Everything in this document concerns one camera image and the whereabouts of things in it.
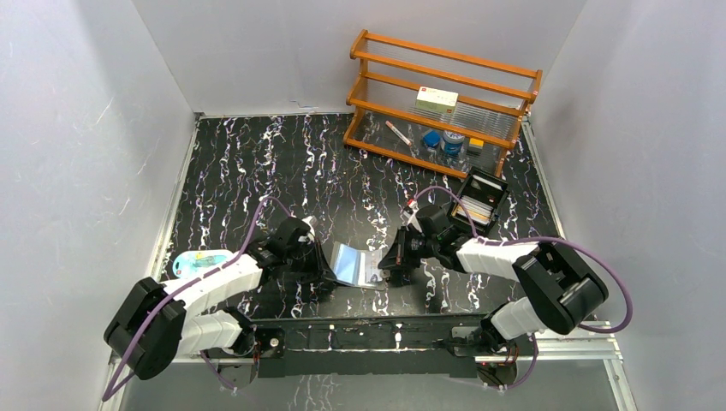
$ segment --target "small cardboard box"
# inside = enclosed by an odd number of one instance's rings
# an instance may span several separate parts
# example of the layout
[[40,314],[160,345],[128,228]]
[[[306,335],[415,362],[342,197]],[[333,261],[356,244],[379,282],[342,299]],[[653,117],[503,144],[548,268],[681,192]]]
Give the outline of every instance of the small cardboard box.
[[445,92],[430,87],[419,88],[419,95],[416,96],[416,108],[429,110],[436,113],[451,114],[456,108],[458,92]]

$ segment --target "gray wall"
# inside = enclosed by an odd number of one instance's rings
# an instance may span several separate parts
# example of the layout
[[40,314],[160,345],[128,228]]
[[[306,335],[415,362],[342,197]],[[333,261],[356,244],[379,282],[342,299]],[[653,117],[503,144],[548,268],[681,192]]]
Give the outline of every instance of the gray wall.
[[214,115],[352,111],[363,28],[546,73],[584,3],[134,0],[192,109]]
[[726,403],[725,21],[716,0],[590,0],[533,107],[565,232],[633,292],[618,341],[644,410]]
[[0,409],[96,409],[193,114],[130,0],[0,6]]

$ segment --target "metal frame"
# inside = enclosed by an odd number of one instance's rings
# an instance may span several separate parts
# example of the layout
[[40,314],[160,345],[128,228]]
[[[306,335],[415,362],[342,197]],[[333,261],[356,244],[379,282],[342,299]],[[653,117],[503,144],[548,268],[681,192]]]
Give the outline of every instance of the metal frame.
[[[179,199],[182,195],[184,181],[187,178],[187,171],[189,163],[191,161],[192,151],[196,144],[197,132],[199,130],[199,122],[195,127],[192,139],[187,150],[187,157],[182,165],[179,178],[176,182],[176,188],[172,201],[167,212],[167,221],[164,222],[163,229],[161,230],[160,236],[157,242],[157,254],[153,259],[153,263],[150,264],[148,276],[158,279],[161,274],[161,264],[164,262],[166,248],[169,245],[171,238],[171,227],[174,224],[176,217],[176,210],[179,206]],[[553,217],[556,221],[557,230],[560,235],[564,236],[562,231],[562,225],[560,218],[557,215],[557,210],[552,201],[550,187],[547,184],[545,175],[542,173],[541,163],[539,162],[539,155],[537,148],[534,143],[534,135],[529,121],[526,119],[522,123],[522,130],[527,139],[527,143],[530,147],[530,151],[533,155],[535,167],[538,169],[539,177],[542,180],[544,187],[544,194],[547,200],[550,202],[550,208],[552,210]],[[588,321],[585,324],[605,327],[609,326],[608,321]],[[560,336],[553,331],[545,331],[537,335],[537,341],[539,346],[539,357],[538,360],[601,360],[604,363],[605,370],[608,374],[608,380],[610,382],[610,388],[613,392],[613,397],[616,400],[618,410],[620,411],[634,411],[637,409],[635,400],[633,398],[632,391],[628,384],[628,379],[625,371],[622,367],[622,353],[620,347],[617,344],[617,340],[612,334],[595,334],[590,331],[584,331],[582,329],[575,329],[567,336]],[[500,361],[500,357],[494,356],[478,356],[474,358],[477,362],[487,361]],[[518,361],[529,362],[532,360],[531,355],[522,355]],[[252,360],[248,358],[241,359],[221,359],[214,360],[218,364],[224,365],[250,365]],[[112,356],[109,363],[108,376],[106,378],[106,384],[110,380],[110,376],[118,367],[120,359],[117,356]],[[189,355],[184,358],[175,358],[174,363],[199,363],[204,365],[204,361],[200,359],[198,355]],[[124,370],[120,376],[120,379],[125,378],[128,375],[128,368]],[[122,405],[123,395],[125,387],[121,388],[116,395],[108,402],[101,402],[98,406],[99,411],[117,411]]]

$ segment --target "wooden rack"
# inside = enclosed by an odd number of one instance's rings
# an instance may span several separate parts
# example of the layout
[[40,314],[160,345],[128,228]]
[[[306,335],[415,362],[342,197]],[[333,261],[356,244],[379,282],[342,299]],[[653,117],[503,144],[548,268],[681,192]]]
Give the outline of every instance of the wooden rack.
[[[427,128],[463,134],[469,139],[481,140],[485,146],[489,145],[489,148],[493,149],[487,152],[493,152],[495,155],[493,157],[490,155],[488,160],[480,158],[466,158],[466,160],[470,160],[469,162],[472,165],[477,165],[484,170],[489,169],[496,176],[501,176],[507,152],[515,147],[519,137],[522,116],[527,113],[529,106],[534,103],[539,92],[539,83],[542,80],[542,70],[534,71],[483,58],[466,56],[453,51],[369,33],[367,30],[361,31],[358,38],[353,42],[350,49],[350,58],[360,60],[360,70],[346,99],[348,105],[355,106],[355,115],[345,133],[344,143],[459,178],[466,176],[466,167],[452,167],[446,161],[437,161],[431,156],[427,158],[424,155],[416,155],[418,151],[412,151],[410,147],[405,145],[382,147],[381,145],[366,142],[367,138],[361,137],[360,133],[358,133],[359,126],[364,121],[366,113],[377,113],[377,115],[389,116]],[[490,95],[508,96],[509,98],[515,98],[515,101],[519,102],[519,104],[516,107],[507,107],[459,93],[453,115],[445,116],[426,112],[416,109],[414,103],[419,88],[431,85],[421,85],[390,75],[373,73],[369,71],[369,63],[382,65],[381,67],[388,66],[400,69],[398,71],[403,70],[404,74],[411,72],[425,74],[434,78],[475,87],[489,92]],[[431,65],[437,67],[444,65],[449,68],[457,64],[461,69],[468,69],[463,70],[468,73],[472,71],[470,66],[476,66],[477,69],[483,68],[482,74],[496,70],[507,75],[531,79],[531,82],[529,88],[523,91],[472,76],[430,67]],[[492,162],[491,167],[488,167],[487,164],[477,163],[486,161]]]

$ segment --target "wall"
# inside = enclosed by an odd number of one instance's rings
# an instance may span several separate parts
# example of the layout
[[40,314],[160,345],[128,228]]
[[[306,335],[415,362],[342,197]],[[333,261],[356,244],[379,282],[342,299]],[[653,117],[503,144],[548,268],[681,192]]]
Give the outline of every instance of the wall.
[[591,0],[533,107],[568,237],[632,291],[618,341],[643,410],[726,403],[724,21],[718,1]]
[[543,69],[585,0],[134,0],[194,111],[352,111],[361,29]]
[[128,0],[2,2],[0,96],[0,409],[96,409],[193,114]]

